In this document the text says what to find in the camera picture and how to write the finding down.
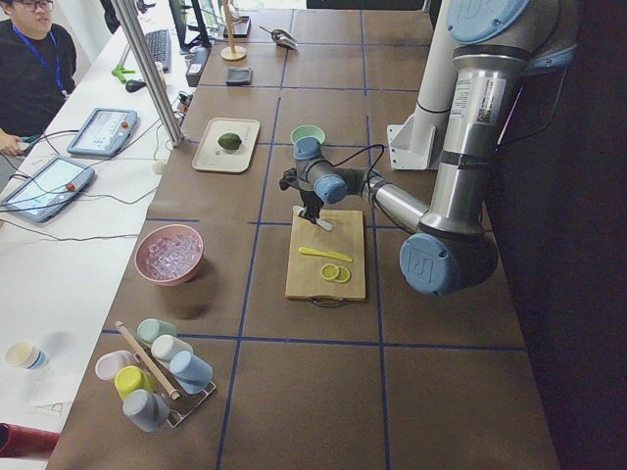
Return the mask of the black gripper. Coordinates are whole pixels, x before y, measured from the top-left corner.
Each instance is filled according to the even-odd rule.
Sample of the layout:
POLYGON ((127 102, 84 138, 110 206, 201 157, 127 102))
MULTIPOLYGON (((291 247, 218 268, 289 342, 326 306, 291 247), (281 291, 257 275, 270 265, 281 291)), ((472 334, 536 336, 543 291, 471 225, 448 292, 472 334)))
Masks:
POLYGON ((297 169, 292 167, 285 170, 278 181, 279 189, 286 191, 290 188, 299 192, 302 207, 299 210, 299 217, 309 220, 312 224, 317 224, 319 211, 323 207, 323 200, 314 190, 303 189, 297 175, 297 169))

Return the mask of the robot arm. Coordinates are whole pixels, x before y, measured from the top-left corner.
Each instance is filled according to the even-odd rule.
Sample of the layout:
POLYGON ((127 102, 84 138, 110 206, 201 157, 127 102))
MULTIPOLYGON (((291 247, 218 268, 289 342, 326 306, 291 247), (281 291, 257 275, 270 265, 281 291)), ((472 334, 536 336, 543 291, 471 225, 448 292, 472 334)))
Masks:
POLYGON ((371 168, 329 162, 320 143, 294 144, 279 182, 300 192, 300 215, 359 195, 409 232, 400 268, 418 293, 442 297, 478 285, 498 264, 481 224, 489 169, 519 80, 566 67, 577 47, 577 1, 445 1, 441 4, 414 112, 388 129, 396 169, 433 169, 423 203, 371 168))

